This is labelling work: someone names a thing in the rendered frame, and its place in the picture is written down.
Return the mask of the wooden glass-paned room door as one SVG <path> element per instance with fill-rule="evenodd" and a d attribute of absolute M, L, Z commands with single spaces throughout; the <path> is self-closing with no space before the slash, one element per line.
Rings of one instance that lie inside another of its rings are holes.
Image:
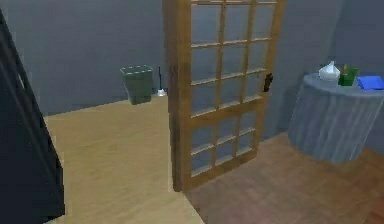
<path fill-rule="evenodd" d="M 175 191 L 257 155 L 286 0 L 162 0 Z"/>

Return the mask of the black toilet brush white base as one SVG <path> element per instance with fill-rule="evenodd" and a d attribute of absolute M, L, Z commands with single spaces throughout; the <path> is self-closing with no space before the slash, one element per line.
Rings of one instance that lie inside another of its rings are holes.
<path fill-rule="evenodd" d="M 158 78 L 159 78 L 159 88 L 157 90 L 157 95 L 159 97 L 163 97 L 166 95 L 166 91 L 162 87 L 162 74 L 161 74 L 161 67 L 158 67 Z"/>

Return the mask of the green waste bin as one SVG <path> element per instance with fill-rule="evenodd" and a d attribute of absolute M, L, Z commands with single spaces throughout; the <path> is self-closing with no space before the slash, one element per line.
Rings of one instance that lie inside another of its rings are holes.
<path fill-rule="evenodd" d="M 132 105 L 151 101 L 153 69 L 147 65 L 135 65 L 120 69 L 123 83 Z"/>

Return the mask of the round table with grey cloth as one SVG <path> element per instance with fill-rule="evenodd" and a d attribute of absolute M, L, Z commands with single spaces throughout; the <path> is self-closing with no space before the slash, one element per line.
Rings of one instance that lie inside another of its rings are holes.
<path fill-rule="evenodd" d="M 288 139 L 300 152 L 317 160 L 355 160 L 383 106 L 384 90 L 340 86 L 316 73 L 306 75 L 297 94 Z"/>

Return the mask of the white tissue box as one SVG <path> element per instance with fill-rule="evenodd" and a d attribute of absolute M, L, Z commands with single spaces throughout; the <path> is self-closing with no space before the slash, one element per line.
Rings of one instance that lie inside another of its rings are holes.
<path fill-rule="evenodd" d="M 335 66 L 334 61 L 330 61 L 327 65 L 319 69 L 319 77 L 326 81 L 338 80 L 340 77 L 340 70 Z"/>

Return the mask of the green cup with pencils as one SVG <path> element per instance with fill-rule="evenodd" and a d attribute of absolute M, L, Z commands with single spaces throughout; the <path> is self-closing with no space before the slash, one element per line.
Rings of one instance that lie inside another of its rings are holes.
<path fill-rule="evenodd" d="M 340 74 L 338 85 L 339 86 L 352 86 L 356 75 L 358 73 L 358 69 L 354 67 L 349 67 L 348 65 L 343 66 L 342 73 Z"/>

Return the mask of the black furniture panel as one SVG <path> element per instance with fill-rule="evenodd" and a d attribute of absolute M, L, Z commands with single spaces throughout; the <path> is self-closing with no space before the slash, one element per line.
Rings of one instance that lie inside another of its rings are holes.
<path fill-rule="evenodd" d="M 0 224 L 64 214 L 63 168 L 0 9 Z"/>

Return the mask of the blue book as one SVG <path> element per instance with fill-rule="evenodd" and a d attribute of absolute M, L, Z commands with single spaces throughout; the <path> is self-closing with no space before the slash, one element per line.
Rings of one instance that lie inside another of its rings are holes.
<path fill-rule="evenodd" d="M 384 81 L 380 76 L 357 77 L 357 82 L 363 90 L 384 90 Z"/>

